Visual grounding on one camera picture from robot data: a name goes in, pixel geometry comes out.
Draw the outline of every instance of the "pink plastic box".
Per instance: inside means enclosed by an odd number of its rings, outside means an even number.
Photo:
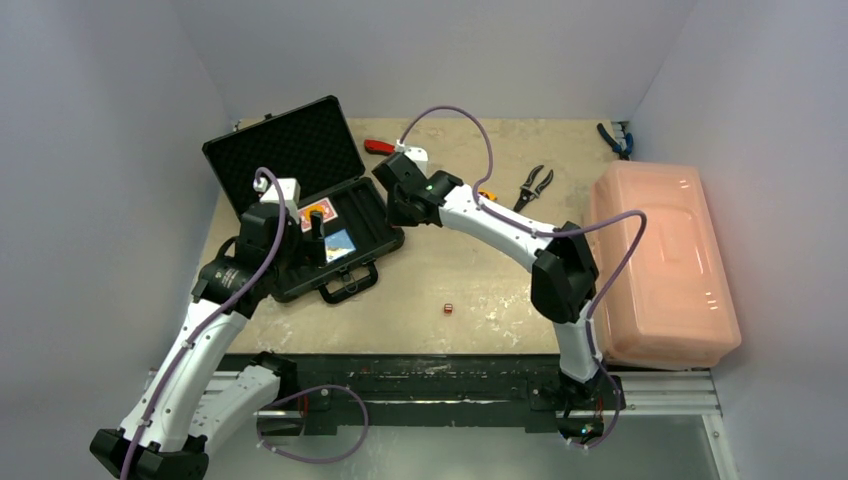
[[[648,215],[648,228],[595,312],[605,356],[654,368],[714,366],[741,337],[698,171],[614,162],[592,187],[588,220],[631,209]],[[638,228],[635,217],[589,235],[598,288]]]

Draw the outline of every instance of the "black pliers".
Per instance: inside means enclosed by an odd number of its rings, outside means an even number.
[[[550,172],[548,172],[545,178],[543,178],[542,181],[539,182],[539,185],[536,185],[536,188],[533,189],[533,182],[536,181],[536,175],[538,175],[543,168],[545,168],[544,165],[536,165],[535,167],[533,167],[533,170],[530,170],[530,175],[527,176],[527,181],[524,182],[524,185],[521,186],[521,192],[518,195],[518,201],[515,202],[515,206],[512,207],[512,210],[514,212],[520,212],[521,209],[524,208],[525,205],[530,203],[531,200],[539,198],[539,195],[542,194],[542,190],[547,188],[547,186],[550,185],[552,181],[554,181],[554,171],[551,170]]]
[[[633,153],[633,135],[629,133],[624,135],[625,146],[624,148],[622,148],[621,145],[616,142],[615,139],[612,138],[609,133],[607,133],[607,129],[604,128],[604,125],[601,123],[598,124],[598,133],[601,134],[601,137],[604,138],[604,141],[607,142],[607,145],[612,148],[612,151],[618,154],[619,159],[630,160],[630,154]]]

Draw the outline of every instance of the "gray wall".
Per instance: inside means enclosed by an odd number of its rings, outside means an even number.
[[[234,117],[632,115],[695,0],[173,0]]]
[[[742,328],[715,369],[743,478],[845,478],[848,4],[700,0],[636,111],[702,175]]]
[[[88,454],[176,334],[223,104],[166,1],[0,7],[0,465],[104,478]]]

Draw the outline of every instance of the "beige tabletop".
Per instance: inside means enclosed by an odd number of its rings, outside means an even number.
[[[370,175],[383,157],[362,150],[366,138],[392,143],[405,119],[349,119]],[[589,186],[616,156],[595,120],[484,120],[495,151],[495,171],[483,187],[512,208],[530,169],[554,170],[553,183],[521,212],[563,224],[582,223]],[[604,121],[607,129],[609,122]],[[466,183],[486,171],[486,150],[471,122],[422,120],[407,139],[423,147],[429,173],[446,170]],[[477,239],[436,226],[406,228],[404,246],[379,258],[379,282],[339,305],[313,291],[294,302],[264,300],[231,353],[551,353],[550,322],[530,303],[530,275]],[[219,195],[201,265],[238,232],[238,220]],[[453,314],[444,315],[446,303]]]

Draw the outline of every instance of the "small red object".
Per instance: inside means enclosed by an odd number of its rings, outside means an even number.
[[[365,151],[371,155],[391,155],[395,151],[395,146],[369,138],[365,140]]]

